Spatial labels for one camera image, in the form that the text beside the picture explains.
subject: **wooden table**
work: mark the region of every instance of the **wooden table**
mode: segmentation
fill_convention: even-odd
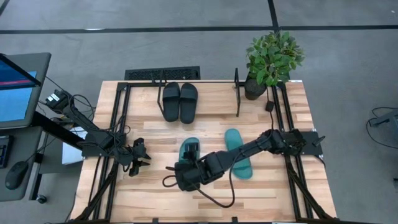
[[[266,94],[258,100],[249,101],[244,96],[244,88],[241,88],[241,111],[240,116],[236,117],[234,83],[225,83],[225,80],[223,82],[206,83],[199,80],[194,83],[198,89],[199,100],[195,122],[192,124],[164,121],[156,103],[156,87],[132,88],[126,120],[131,132],[127,135],[127,141],[132,144],[135,139],[144,138],[147,153],[152,160],[151,165],[141,167],[139,175],[135,177],[129,177],[119,167],[111,222],[151,222],[153,218],[159,218],[160,222],[230,222],[234,216],[240,222],[295,220],[284,158],[268,152],[251,157],[254,169],[251,179],[238,180],[233,175],[236,202],[231,208],[220,208],[199,192],[182,192],[177,186],[169,189],[162,186],[162,179],[173,174],[165,170],[165,167],[173,166],[178,160],[178,151],[184,139],[197,137],[203,156],[212,151],[226,150],[224,133],[230,128],[239,130],[244,142],[257,138],[263,131],[271,128],[271,117],[264,110]],[[95,124],[101,128],[109,127],[117,83],[105,81],[102,84],[94,118]],[[289,82],[286,87],[295,127],[302,131],[311,130],[314,127],[303,83]],[[288,127],[281,96],[279,93],[285,127]],[[123,101],[121,102],[119,116],[123,106]],[[278,128],[275,111],[273,118],[274,127]],[[335,216],[323,164],[313,156],[302,156],[302,160],[309,191],[327,213]],[[87,206],[96,161],[97,158],[92,157],[83,163],[72,218]],[[101,165],[94,194],[98,188],[100,170]],[[231,201],[228,175],[208,185],[202,185],[201,189],[221,203],[227,204]],[[302,194],[298,189],[297,192],[301,214],[305,217]],[[107,197],[106,192],[100,218],[104,217]]]

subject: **robotic arm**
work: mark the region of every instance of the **robotic arm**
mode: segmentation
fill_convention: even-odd
[[[120,131],[113,131],[117,129],[120,121],[124,119],[123,117],[121,117],[121,120],[119,120],[114,127],[105,130],[100,129],[78,111],[75,107],[73,96],[63,90],[55,90],[54,93],[46,99],[46,105],[54,112],[64,114],[87,131],[85,141],[79,142],[83,151],[82,156],[114,156],[123,166],[128,166],[133,162],[134,170],[130,171],[131,176],[138,173],[138,165],[148,165],[146,162],[137,160],[138,158],[150,159],[146,154],[143,139],[135,140],[133,147],[126,147],[124,146],[126,135]]]
[[[199,160],[188,149],[184,155],[189,162],[176,162],[168,170],[175,172],[178,187],[181,190],[192,191],[200,188],[200,184],[209,184],[224,175],[235,162],[249,158],[259,152],[269,151],[273,154],[297,155],[305,145],[305,140],[298,130],[281,133],[277,130],[268,130],[256,140],[246,143],[232,151],[211,152]]]

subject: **black clamp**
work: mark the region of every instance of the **black clamp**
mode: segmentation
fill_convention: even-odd
[[[143,138],[138,138],[133,142],[132,153],[136,156],[136,158],[132,160],[132,168],[129,171],[130,177],[134,177],[135,175],[137,175],[141,166],[150,165],[147,162],[138,160],[138,158],[151,159],[146,151],[147,149],[144,146]]]
[[[314,142],[312,142],[312,145],[315,147],[318,147],[324,139],[325,139],[325,136],[322,136],[322,137],[318,138],[317,140],[315,140]]]
[[[232,217],[232,224],[238,224],[238,218],[237,217]]]

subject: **gray carpet floor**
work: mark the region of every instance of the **gray carpet floor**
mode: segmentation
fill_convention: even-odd
[[[394,0],[275,0],[280,26],[398,24]],[[92,29],[174,26],[269,26],[265,0],[10,0],[0,30]],[[245,48],[263,31],[122,34],[0,35],[0,52],[50,52],[48,76],[95,104],[103,80],[121,80],[126,69],[199,65],[202,79],[245,78]],[[372,108],[398,106],[398,30],[292,31],[305,49],[301,79],[315,127],[325,135],[326,172],[338,216],[344,220],[397,223],[398,149],[370,140]],[[44,83],[44,100],[55,86]],[[47,116],[54,115],[45,109]],[[390,124],[370,129],[398,146]],[[1,223],[62,222],[70,211],[79,174],[44,176],[40,205],[25,197],[0,202]]]

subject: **teal slide sandal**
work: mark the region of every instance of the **teal slide sandal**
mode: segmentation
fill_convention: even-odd
[[[180,147],[180,155],[178,157],[178,161],[179,162],[185,161],[185,159],[183,157],[184,157],[184,152],[185,152],[185,145],[188,144],[188,143],[198,143],[199,151],[197,153],[197,159],[200,158],[200,143],[199,143],[199,139],[197,139],[197,138],[188,138],[188,139],[184,140],[184,142],[182,143],[182,145]]]
[[[243,145],[243,140],[239,131],[236,129],[229,129],[225,132],[225,144],[228,151],[236,149]],[[248,180],[253,176],[253,168],[250,159],[244,159],[235,163],[232,167],[232,173],[241,180]]]

